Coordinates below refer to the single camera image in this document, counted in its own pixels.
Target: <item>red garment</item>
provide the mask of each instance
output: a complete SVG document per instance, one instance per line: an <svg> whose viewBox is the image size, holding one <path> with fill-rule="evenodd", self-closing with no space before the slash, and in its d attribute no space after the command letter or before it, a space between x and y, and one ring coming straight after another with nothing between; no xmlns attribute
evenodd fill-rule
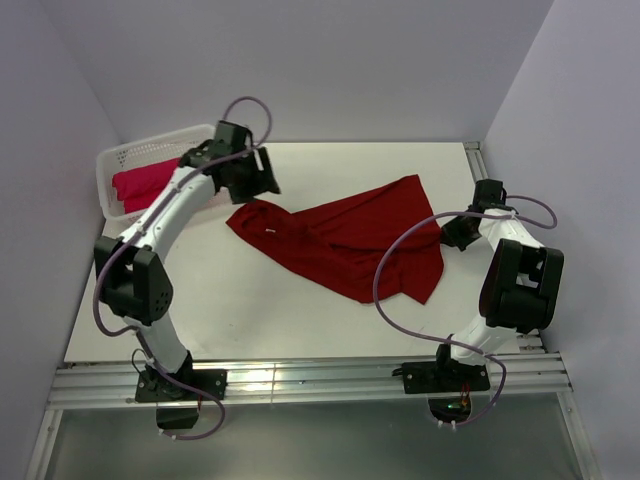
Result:
<svg viewBox="0 0 640 480"><path fill-rule="evenodd" d="M179 158L173 158L166 162L154 163L146 167L116 173L111 180L111 185L118 192L118 200L123 201L132 197L140 197L156 190L162 190L171 180L173 171L178 167L179 161Z"/></svg>
<svg viewBox="0 0 640 480"><path fill-rule="evenodd" d="M122 202L124 204L124 213L133 213L149 208L161 192L162 189L145 193L138 197L125 198Z"/></svg>
<svg viewBox="0 0 640 480"><path fill-rule="evenodd" d="M361 303L373 302L373 276L385 251L411 226L433 215L420 178L289 213L256 200L227 221L240 238L298 275ZM444 265L434 222L407 238L380 278L380 298L403 292L425 303Z"/></svg>

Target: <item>white robotic arm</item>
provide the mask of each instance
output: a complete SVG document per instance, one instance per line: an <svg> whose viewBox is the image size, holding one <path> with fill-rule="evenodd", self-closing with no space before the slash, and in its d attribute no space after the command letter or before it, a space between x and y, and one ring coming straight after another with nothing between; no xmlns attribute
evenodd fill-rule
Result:
<svg viewBox="0 0 640 480"><path fill-rule="evenodd" d="M188 380L191 356L169 316L173 287L164 271L164 260L194 212L221 187L228 188L234 203L246 203L266 191L280 193L266 148L256 150L260 165L253 151L242 155L251 138L246 127L219 122L215 138L182 156L169 184L147 212L119 238L101 237L94 248L96 274L100 274L115 251L137 238L108 269L100 286L100 300L141 335L154 356L150 368L157 362L176 380ZM211 160L232 154L240 156L208 167ZM166 200L162 211L156 213Z"/></svg>
<svg viewBox="0 0 640 480"><path fill-rule="evenodd" d="M504 215L505 212L504 210L499 209L489 209L485 210L484 213L499 216ZM503 239L515 241L523 246L534 249L543 247L540 242L531 236L520 220L515 217L512 220L483 218L480 221L478 231L489 241L494 252L497 250L498 245L500 245L500 241ZM529 280L525 274L520 273L516 282L519 285L525 285L529 283ZM487 325L487 319L478 313L471 323L462 331L456 333L452 339L477 347L486 353L492 353L501 345L517 336L518 331L515 327L490 327ZM451 347L451 358L466 365L484 365L487 361L482 355L467 348L455 345Z"/></svg>

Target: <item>white laundry basket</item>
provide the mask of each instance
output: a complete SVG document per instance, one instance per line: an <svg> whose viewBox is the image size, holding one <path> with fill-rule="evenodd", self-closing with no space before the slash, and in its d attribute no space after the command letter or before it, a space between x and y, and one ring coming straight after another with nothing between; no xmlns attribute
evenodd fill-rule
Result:
<svg viewBox="0 0 640 480"><path fill-rule="evenodd" d="M116 173L181 157L190 148L213 138L214 130L213 125L197 125L110 148L98 155L96 178L104 218L133 222L144 213L144 210L124 213L124 205L118 200L116 189L111 186Z"/></svg>

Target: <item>purple cable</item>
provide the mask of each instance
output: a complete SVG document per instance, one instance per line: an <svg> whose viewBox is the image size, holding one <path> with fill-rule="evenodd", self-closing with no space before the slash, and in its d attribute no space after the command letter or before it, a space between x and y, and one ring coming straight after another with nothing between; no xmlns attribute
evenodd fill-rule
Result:
<svg viewBox="0 0 640 480"><path fill-rule="evenodd" d="M536 227L544 228L546 230L553 230L554 228L556 228L558 226L558 217L556 216L556 212L554 212L553 209L549 205L544 203L542 200L538 200L537 198L533 198L533 197L527 197L526 195L507 195L506 198L515 198L515 199L518 199L518 200L526 200L527 202L531 202L531 203L535 203L536 205L540 205L547 212L549 212L549 215L551 215L551 219L553 220L551 225L547 225L547 224L544 224L544 223L540 223L537 220L533 220L532 218L525 217L523 215L518 215L518 218L520 220L522 220L523 222L528 222L531 225L535 225Z"/></svg>
<svg viewBox="0 0 640 480"><path fill-rule="evenodd" d="M268 122L267 130L266 130L265 134L262 136L262 138L256 144L250 146L249 148L247 148L246 150L243 150L242 152L234 153L232 155L227 155L225 157L220 157L220 158L216 158L214 160L211 160L210 162L207 162L207 163L201 165L200 167L194 169L192 172L189 172L187 175L185 175L184 178L178 182L176 187L173 190L171 190L160 201L160 203L158 203L158 205L153 209L153 211L149 214L149 217L147 218L147 220L140 226L139 231L134 233L128 241L126 241L115 252L113 252L111 257L109 257L107 262L102 267L102 270L100 271L100 274L98 275L98 278L96 279L96 288L95 288L95 290L93 292L93 304L92 304L92 307L93 307L93 318L95 320L96 326L98 327L98 330L100 330L104 335L106 335L108 337L118 337L118 336L122 335L123 333L129 332L129 331L135 331L136 332L136 337L138 338L138 341L140 342L140 345L142 346L143 350L148 355L148 357L151 358L151 359L154 359L153 352L151 351L151 349L149 348L149 345L144 340L144 337L140 334L140 331L139 331L138 328L136 328L134 326L128 326L128 327L125 327L125 328L122 328L122 329L116 330L116 331L111 331L111 330L107 329L107 327L104 325L104 322L102 321L102 317L100 315L100 292L102 291L105 279L106 279L107 274L109 273L109 270L111 269L111 267L113 267L113 265L118 261L118 259L122 256L122 254L126 251L126 249L129 246L133 245L135 242L140 240L140 238L143 236L143 233L141 233L141 232L146 232L148 230L148 228L153 224L153 222L158 218L158 216L164 211L164 209L167 207L167 205L169 205L169 203L171 203L173 198L180 192L180 189L182 187L184 187L191 179L193 179L196 175L198 175L203 170L206 170L207 168L213 167L214 165L218 165L220 163L229 162L231 160L235 160L237 158L241 158L241 157L247 155L248 153L251 153L254 150L256 150L259 147L261 147L264 144L264 142L267 140L267 138L271 134L271 128L273 126L272 125L273 124L273 116L271 115L271 111L269 110L269 107L267 107L267 105L263 101L259 100L258 98L245 96L245 97L240 97L240 98L234 100L233 102L231 102L231 104L225 110L223 119L226 119L228 117L228 115L231 112L231 110L233 109L233 107L235 107L238 103L243 102L243 101L251 101L251 102L257 103L258 105L260 105L264 109L265 113L267 114L267 122ZM182 388L182 389L185 389L185 390L189 390L190 392L196 393L197 395L202 395L203 397L213 401L220 408L220 420L218 421L218 423L213 428L211 428L210 430L208 430L205 433L202 433L202 434L199 434L199 435L171 435L170 433L166 433L166 432L164 432L164 433L167 436L172 437L172 438L175 436L175 438L178 439L178 440L198 440L198 439L201 439L201 438L206 438L209 435L212 435L213 433L215 433L222 426L222 422L224 421L224 418L225 418L225 415L226 415L226 412L225 412L225 409L224 409L224 406L222 405L222 403L217 398L215 398L214 396L212 396L212 395L210 395L210 394L208 394L208 393L206 393L206 392L204 392L202 390L199 390L197 388L190 387L189 385L186 385L186 384L184 384L184 383L172 378L167 373L165 368L162 365L160 365L160 363L157 360L154 359L153 360L153 364L154 364L155 369L158 371L158 373L160 373L160 375L163 378L165 378L167 381L173 383L174 385L176 385L179 388Z"/></svg>
<svg viewBox="0 0 640 480"><path fill-rule="evenodd" d="M539 222L537 222L535 220L531 220L531 219L529 219L527 217L518 216L517 218L519 218L520 220L522 220L524 222L531 223L533 225L542 226L542 228L554 228L555 225L557 224L557 217L556 217L555 213L553 212L553 210L551 209L551 207L549 207L548 205L542 203L541 201L533 199L533 198L530 198L530 197L523 197L523 196L518 196L518 195L512 195L510 198L525 199L525 200L529 200L529 201L532 201L534 203L537 203L538 205L542 205L551 214L552 218L554 219L554 225L553 226L548 226L548 225L544 226L543 224L540 224ZM429 224L431 222L434 222L434 221L438 220L439 218L444 218L444 217L474 217L474 218L488 218L488 219L492 219L492 220L509 220L509 219L512 218L512 215L487 215L487 214L484 214L484 213L475 213L475 212L444 212L444 213L439 213L437 215L432 215L431 217L425 218L424 220L416 223L413 227L411 227L409 230L407 230L402 235L400 235L400 237L398 237L398 239L395 242L393 242L393 244L391 244L389 249L382 256L382 259L380 260L380 263L378 264L378 268L376 269L375 276L373 277L373 302L374 302L374 304L376 306L376 309L378 310L378 313L383 318L383 320L385 322L387 322L391 327L393 327L396 330L398 330L399 332L402 332L405 335L409 335L411 337L420 338L420 339L423 339L423 340L429 340L431 342L445 343L445 344L448 344L448 345L455 345L457 347L466 348L467 350L475 352L478 355L482 355L484 358L486 358L487 360L492 361L493 363L495 363L496 365L498 365L502 369L502 376L500 378L500 384L498 385L496 393L493 395L493 397L491 398L489 403L478 414L476 414L473 417L465 420L464 422L460 422L460 423L457 424L457 425L468 425L469 423L475 422L479 418L482 418L483 416L485 416L489 412L489 410L496 404L496 402L498 401L498 398L500 398L500 394L502 393L502 390L504 389L505 382L507 380L507 367L506 367L506 365L501 360L496 358L494 355L485 353L482 349L474 347L473 345L468 345L466 343L458 342L456 340L452 340L451 338L441 338L441 337L435 337L435 336L432 336L432 335L425 335L425 334L418 333L418 332L413 332L413 331L411 331L411 330L409 330L407 328L404 328L403 326L401 326L401 325L397 324L396 322L394 322L386 314L386 312L382 308L382 305L380 304L380 297L378 296L378 284L380 283L380 275L382 274L382 269L384 268L385 264L387 263L387 260L389 260L389 257L391 256L391 254L393 254L395 249L398 248L398 246L409 235L413 234L414 232L416 232L420 228L424 227L425 225L427 225L427 224Z"/></svg>

